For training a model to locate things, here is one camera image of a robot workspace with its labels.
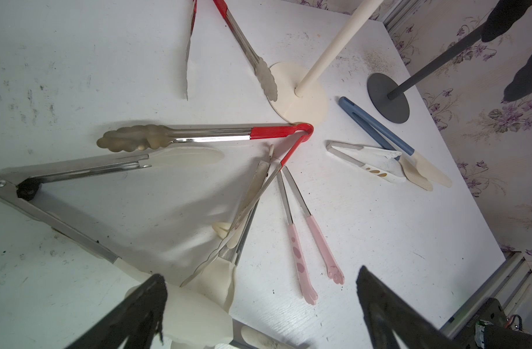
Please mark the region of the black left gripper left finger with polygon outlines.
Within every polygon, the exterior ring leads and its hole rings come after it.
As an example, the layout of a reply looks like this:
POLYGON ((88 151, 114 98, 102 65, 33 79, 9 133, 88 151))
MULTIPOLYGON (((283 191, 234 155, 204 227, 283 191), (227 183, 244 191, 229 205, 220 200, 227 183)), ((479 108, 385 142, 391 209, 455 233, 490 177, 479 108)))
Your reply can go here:
POLYGON ((167 285, 160 274, 139 285, 69 348, 149 348, 163 335, 167 285))

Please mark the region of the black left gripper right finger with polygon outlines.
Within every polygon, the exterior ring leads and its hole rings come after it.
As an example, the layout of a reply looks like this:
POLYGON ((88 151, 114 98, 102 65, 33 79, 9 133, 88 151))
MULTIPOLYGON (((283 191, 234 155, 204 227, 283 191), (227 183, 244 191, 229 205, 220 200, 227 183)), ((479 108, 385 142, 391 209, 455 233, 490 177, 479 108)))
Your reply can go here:
POLYGON ((459 348, 418 314, 366 266, 356 279, 357 295, 373 348, 459 348))

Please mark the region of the steel tongs white ring large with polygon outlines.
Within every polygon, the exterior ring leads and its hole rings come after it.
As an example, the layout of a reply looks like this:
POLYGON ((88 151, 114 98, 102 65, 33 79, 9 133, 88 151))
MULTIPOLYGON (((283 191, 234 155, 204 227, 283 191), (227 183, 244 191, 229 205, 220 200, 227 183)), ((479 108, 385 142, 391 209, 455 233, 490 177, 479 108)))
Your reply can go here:
MULTIPOLYGON (((181 284, 219 244, 268 144, 222 145, 221 160, 46 183, 35 202, 132 270, 181 284)), ((140 280, 0 202, 0 348, 63 348, 140 280)))

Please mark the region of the pink cat paw tongs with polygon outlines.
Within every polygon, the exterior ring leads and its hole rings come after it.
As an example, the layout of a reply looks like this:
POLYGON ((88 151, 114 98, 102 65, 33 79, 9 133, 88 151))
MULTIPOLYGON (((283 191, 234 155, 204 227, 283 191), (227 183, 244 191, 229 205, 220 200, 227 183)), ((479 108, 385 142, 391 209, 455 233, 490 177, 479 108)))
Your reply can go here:
POLYGON ((315 280, 323 276, 342 286, 346 276, 291 171, 284 167, 276 179, 289 234, 290 253, 297 272, 298 289, 308 305, 317 305, 319 294, 315 280))

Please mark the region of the black silicone tip tongs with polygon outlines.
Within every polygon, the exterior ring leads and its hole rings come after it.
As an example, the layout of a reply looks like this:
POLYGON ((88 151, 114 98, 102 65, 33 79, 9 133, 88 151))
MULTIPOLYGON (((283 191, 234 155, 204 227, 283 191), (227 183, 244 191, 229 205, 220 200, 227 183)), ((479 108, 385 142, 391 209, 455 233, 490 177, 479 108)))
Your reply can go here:
POLYGON ((501 46, 508 62, 504 77, 504 102, 514 102, 532 94, 532 1, 499 1, 487 17, 482 42, 512 41, 501 46))

